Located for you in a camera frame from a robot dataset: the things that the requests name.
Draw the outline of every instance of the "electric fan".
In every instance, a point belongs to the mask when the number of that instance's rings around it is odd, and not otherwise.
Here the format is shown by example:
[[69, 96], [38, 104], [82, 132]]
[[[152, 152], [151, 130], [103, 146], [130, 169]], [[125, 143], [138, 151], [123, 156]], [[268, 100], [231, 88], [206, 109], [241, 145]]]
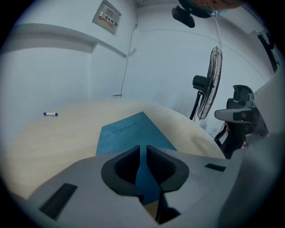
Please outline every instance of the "electric fan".
[[190, 116], [191, 120], [193, 119], [196, 113], [201, 96], [202, 100], [197, 115], [199, 117], [199, 120], [206, 118], [218, 91], [222, 70], [222, 60], [222, 50], [218, 47], [215, 47], [211, 52], [210, 65], [207, 77], [196, 75], [193, 78], [193, 88], [197, 89], [198, 93], [193, 111]]

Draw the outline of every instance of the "blue marker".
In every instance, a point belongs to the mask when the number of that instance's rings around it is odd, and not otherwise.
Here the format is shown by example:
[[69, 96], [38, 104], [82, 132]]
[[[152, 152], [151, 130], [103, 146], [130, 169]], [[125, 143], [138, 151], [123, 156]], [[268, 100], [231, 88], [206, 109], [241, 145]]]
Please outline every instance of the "blue marker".
[[57, 116], [57, 113], [44, 112], [45, 116]]

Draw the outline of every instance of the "wooden table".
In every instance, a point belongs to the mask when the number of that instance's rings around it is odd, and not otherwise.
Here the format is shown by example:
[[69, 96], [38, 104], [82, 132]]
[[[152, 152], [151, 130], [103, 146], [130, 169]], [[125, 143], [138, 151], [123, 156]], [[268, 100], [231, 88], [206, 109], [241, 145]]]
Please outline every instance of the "wooden table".
[[24, 198], [72, 163], [95, 156], [102, 126], [141, 111], [178, 151], [224, 158], [202, 128], [180, 113], [156, 104], [112, 98], [53, 111], [57, 117], [42, 116], [28, 124], [1, 159], [7, 186]]

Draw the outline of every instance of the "blue notebook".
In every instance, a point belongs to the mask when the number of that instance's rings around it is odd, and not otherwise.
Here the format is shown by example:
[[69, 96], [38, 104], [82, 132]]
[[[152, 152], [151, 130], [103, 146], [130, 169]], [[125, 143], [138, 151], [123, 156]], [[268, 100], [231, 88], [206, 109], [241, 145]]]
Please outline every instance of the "blue notebook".
[[176, 150], [144, 112], [105, 125], [101, 129], [96, 155], [129, 150], [140, 145], [140, 167], [136, 186], [144, 193], [143, 204], [159, 200], [160, 189], [147, 167], [147, 145]]

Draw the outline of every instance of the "fan grille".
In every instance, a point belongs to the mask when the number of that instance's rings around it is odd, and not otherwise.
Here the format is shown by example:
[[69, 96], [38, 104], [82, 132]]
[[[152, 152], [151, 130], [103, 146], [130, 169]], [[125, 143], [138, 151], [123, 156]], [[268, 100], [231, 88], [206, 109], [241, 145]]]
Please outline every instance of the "fan grille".
[[204, 91], [200, 108], [198, 110], [199, 119], [205, 119], [218, 91], [221, 70], [222, 70], [223, 54], [222, 50], [215, 47], [211, 52], [209, 70], [207, 74], [208, 87]]

